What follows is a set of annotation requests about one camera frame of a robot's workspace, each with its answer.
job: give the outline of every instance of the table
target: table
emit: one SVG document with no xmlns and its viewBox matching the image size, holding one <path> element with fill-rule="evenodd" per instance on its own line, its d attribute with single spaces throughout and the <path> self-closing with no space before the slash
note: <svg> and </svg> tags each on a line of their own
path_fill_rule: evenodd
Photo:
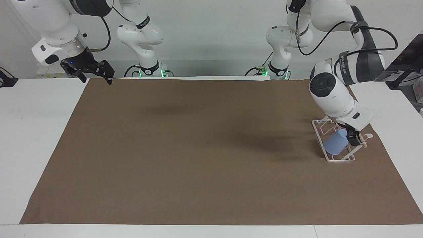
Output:
<svg viewBox="0 0 423 238">
<path fill-rule="evenodd" d="M 266 77 L 174 79 L 265 80 Z M 421 237 L 423 225 L 403 226 L 149 226 L 16 225 L 26 209 L 85 84 L 79 79 L 21 79 L 0 90 L 0 236 L 23 237 Z M 420 210 L 423 210 L 423 119 L 400 91 L 383 82 L 351 86 L 375 113 L 380 136 Z"/>
</svg>

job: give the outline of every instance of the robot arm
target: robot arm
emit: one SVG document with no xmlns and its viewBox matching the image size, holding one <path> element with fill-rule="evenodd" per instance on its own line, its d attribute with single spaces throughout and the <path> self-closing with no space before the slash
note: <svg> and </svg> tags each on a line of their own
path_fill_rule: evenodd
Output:
<svg viewBox="0 0 423 238">
<path fill-rule="evenodd" d="M 338 22 L 345 21 L 334 30 L 350 31 L 357 44 L 352 50 L 357 53 L 343 52 L 314 66 L 310 92 L 327 116 L 347 129 L 350 143 L 358 145 L 359 132 L 370 123 L 373 113 L 354 100 L 345 86 L 374 81 L 384 71 L 384 58 L 378 51 L 371 50 L 376 49 L 376 45 L 357 7 L 343 0 L 313 0 L 310 9 L 316 29 L 329 31 Z"/>
<path fill-rule="evenodd" d="M 140 0 L 119 0 L 123 15 L 131 23 L 118 27 L 118 38 L 137 54 L 142 72 L 147 76 L 156 75 L 160 68 L 152 45 L 163 42 L 162 30 L 154 24 Z"/>
<path fill-rule="evenodd" d="M 310 75 L 310 92 L 327 116 L 347 129 L 350 143 L 357 145 L 359 131 L 369 124 L 373 114 L 353 99 L 346 86 L 375 80 L 383 72 L 385 63 L 383 56 L 372 50 L 376 45 L 367 23 L 359 9 L 348 5 L 345 0 L 288 0 L 287 8 L 288 26 L 273 27 L 268 31 L 267 40 L 274 49 L 270 69 L 271 66 L 288 67 L 290 54 L 278 48 L 309 45 L 313 37 L 308 33 L 310 20 L 316 29 L 324 32 L 351 32 L 357 46 L 350 52 L 317 63 Z"/>
<path fill-rule="evenodd" d="M 104 0 L 73 0 L 66 4 L 60 0 L 12 0 L 12 3 L 29 25 L 41 34 L 42 39 L 32 48 L 40 64 L 50 65 L 61 61 L 60 65 L 68 75 L 75 75 L 84 83 L 86 77 L 83 73 L 93 73 L 111 84 L 109 78 L 113 77 L 115 71 L 107 61 L 95 61 L 68 11 L 71 4 L 73 12 L 80 14 L 90 11 L 95 12 L 91 13 L 94 16 L 108 14 L 110 10 L 104 8 L 107 5 Z"/>
</svg>

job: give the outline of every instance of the blue cup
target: blue cup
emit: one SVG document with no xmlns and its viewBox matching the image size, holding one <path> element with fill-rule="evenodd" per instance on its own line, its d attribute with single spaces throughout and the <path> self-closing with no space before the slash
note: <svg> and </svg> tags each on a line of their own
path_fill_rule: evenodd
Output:
<svg viewBox="0 0 423 238">
<path fill-rule="evenodd" d="M 348 139 L 346 138 L 347 131 L 345 129 L 339 129 L 335 131 L 325 142 L 323 147 L 326 152 L 332 155 L 341 154 L 341 152 L 348 145 Z"/>
</svg>

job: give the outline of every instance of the brown surface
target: brown surface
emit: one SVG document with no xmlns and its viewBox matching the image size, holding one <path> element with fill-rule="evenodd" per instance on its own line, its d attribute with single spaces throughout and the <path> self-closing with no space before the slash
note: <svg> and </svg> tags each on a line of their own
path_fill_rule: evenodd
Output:
<svg viewBox="0 0 423 238">
<path fill-rule="evenodd" d="M 323 159 L 308 82 L 91 79 L 21 223 L 423 223 L 371 127 Z"/>
</svg>

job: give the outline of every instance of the wire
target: wire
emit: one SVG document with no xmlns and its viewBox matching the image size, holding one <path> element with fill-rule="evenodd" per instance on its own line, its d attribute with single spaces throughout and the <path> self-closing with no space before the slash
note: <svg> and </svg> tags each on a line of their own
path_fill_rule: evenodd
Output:
<svg viewBox="0 0 423 238">
<path fill-rule="evenodd" d="M 314 53 L 314 51 L 315 50 L 317 50 L 317 48 L 319 48 L 319 46 L 323 43 L 323 41 L 326 39 L 326 37 L 337 27 L 337 26 L 339 26 L 339 25 L 341 25 L 341 24 L 343 24 L 343 23 L 346 23 L 346 21 L 342 21 L 342 22 L 338 22 L 336 25 L 334 25 L 327 33 L 326 33 L 326 35 L 323 37 L 323 39 L 320 41 L 320 43 L 310 52 L 310 53 L 304 53 L 302 50 L 301 50 L 301 46 L 299 45 L 299 42 L 297 41 L 297 45 L 298 45 L 298 49 L 299 49 L 299 51 L 303 54 L 303 55 L 305 55 L 305 56 L 308 56 L 308 55 L 311 55 L 311 54 L 313 54 Z"/>
<path fill-rule="evenodd" d="M 9 71 L 7 71 L 5 68 L 0 66 L 0 69 L 3 69 L 4 71 L 6 71 L 6 73 L 10 74 L 10 76 L 15 77 L 15 76 L 13 76 L 13 74 L 11 74 Z"/>
<path fill-rule="evenodd" d="M 273 55 L 273 51 L 272 51 L 272 53 L 270 53 L 270 55 L 267 57 L 267 59 L 265 60 L 265 62 L 261 65 L 261 67 L 264 67 L 264 65 L 266 64 L 266 62 L 270 59 L 270 57 Z M 251 69 L 249 69 L 246 73 L 245 73 L 245 76 L 247 76 L 251 71 L 253 71 L 253 70 L 255 70 L 255 69 L 257 69 L 258 71 L 257 71 L 257 74 L 260 72 L 260 67 L 254 67 L 254 68 L 251 68 Z"/>
<path fill-rule="evenodd" d="M 270 53 L 270 55 L 267 57 L 266 61 L 261 65 L 262 67 L 264 67 L 264 65 L 266 64 L 266 62 L 270 59 L 270 57 L 273 55 L 273 51 L 272 53 Z"/>
<path fill-rule="evenodd" d="M 134 77 L 134 73 L 140 73 L 139 71 L 134 71 L 131 73 L 131 77 Z"/>
<path fill-rule="evenodd" d="M 119 14 L 119 16 L 121 16 L 126 21 L 130 22 L 130 20 L 128 20 L 126 17 L 124 17 L 115 7 L 112 7 L 112 8 L 113 8 L 113 10 L 115 10 L 115 12 L 117 12 Z"/>
<path fill-rule="evenodd" d="M 171 70 L 165 70 L 165 73 L 172 73 L 172 76 L 175 76 Z"/>
<path fill-rule="evenodd" d="M 128 72 L 129 72 L 132 68 L 135 68 L 135 67 L 139 68 L 140 66 L 139 66 L 139 65 L 134 64 L 134 65 L 132 65 L 131 67 L 129 67 L 129 68 L 126 70 L 126 72 L 125 72 L 125 74 L 124 74 L 124 77 L 126 77 L 126 75 L 128 74 Z"/>
<path fill-rule="evenodd" d="M 291 79 L 291 74 L 292 74 L 292 73 L 291 73 L 291 71 L 289 71 L 289 70 L 288 70 L 288 73 L 289 73 L 289 77 L 288 77 L 288 79 L 287 79 L 287 80 L 290 80 L 290 79 Z"/>
<path fill-rule="evenodd" d="M 394 34 L 392 34 L 390 31 L 383 29 L 383 28 L 377 28 L 377 27 L 366 27 L 365 29 L 380 30 L 380 31 L 387 33 L 394 40 L 395 46 L 392 47 L 392 48 L 371 48 L 371 49 L 356 50 L 356 51 L 349 52 L 346 56 L 350 56 L 350 55 L 357 54 L 357 53 L 360 53 L 360 52 L 376 51 L 375 53 L 377 53 L 377 51 L 396 50 L 398 48 L 398 40 L 394 36 Z M 338 63 L 339 63 L 339 59 L 335 62 L 334 66 L 333 66 L 333 69 L 334 69 L 333 71 L 334 71 L 336 76 L 338 76 L 337 73 L 336 73 L 336 67 L 337 67 Z"/>
<path fill-rule="evenodd" d="M 251 71 L 253 71 L 253 70 L 255 70 L 255 69 L 260 70 L 258 67 L 251 68 L 251 69 L 249 69 L 249 70 L 245 73 L 245 76 L 247 76 L 247 75 L 248 75 Z"/>
<path fill-rule="evenodd" d="M 420 75 L 419 77 L 415 77 L 415 78 L 412 78 L 412 79 L 409 79 L 409 80 L 406 80 L 406 81 L 402 81 L 401 83 L 410 82 L 410 81 L 416 80 L 416 79 L 421 78 L 421 77 L 423 77 L 423 75 Z"/>
<path fill-rule="evenodd" d="M 92 49 L 92 50 L 90 50 L 91 52 L 99 52 L 99 51 L 103 51 L 103 50 L 105 50 L 105 49 L 107 49 L 108 47 L 109 47 L 109 45 L 110 45 L 110 41 L 112 40 L 112 37 L 111 37 L 111 35 L 110 35 L 110 29 L 109 29 L 109 25 L 107 24 L 107 22 L 106 22 L 106 20 L 104 19 L 104 17 L 101 15 L 101 13 L 100 13 L 100 11 L 99 11 L 99 9 L 91 2 L 91 0 L 87 0 L 93 7 L 94 7 L 94 9 L 96 10 L 96 12 L 97 12 L 97 14 L 99 15 L 99 17 L 102 19 L 102 21 L 103 21 L 103 23 L 104 23 L 104 25 L 106 26 L 106 29 L 107 29 L 107 36 L 108 36 L 108 41 L 107 41 L 107 44 L 106 44 L 106 46 L 105 47 L 103 47 L 103 48 L 101 48 L 101 49 Z"/>
<path fill-rule="evenodd" d="M 300 13 L 300 11 L 301 10 L 299 10 L 298 11 L 298 14 L 297 14 L 297 24 L 296 24 L 296 28 L 298 29 L 298 20 L 299 20 L 299 13 Z M 311 54 L 313 54 L 316 50 L 317 50 L 317 48 L 319 48 L 320 47 L 320 45 L 323 43 L 323 41 L 326 39 L 326 37 L 337 27 L 337 26 L 339 26 L 339 25 L 341 25 L 341 24 L 343 24 L 343 23 L 346 23 L 346 21 L 342 21 L 342 22 L 338 22 L 338 23 L 336 23 L 336 25 L 334 25 L 327 33 L 326 33 L 326 35 L 323 37 L 323 39 L 319 42 L 319 44 L 310 52 L 310 53 L 304 53 L 302 50 L 301 50 L 301 46 L 299 45 L 299 41 L 297 41 L 297 46 L 298 46 L 298 49 L 299 49 L 299 51 L 303 54 L 303 55 L 305 55 L 305 56 L 308 56 L 308 55 L 311 55 Z"/>
</svg>

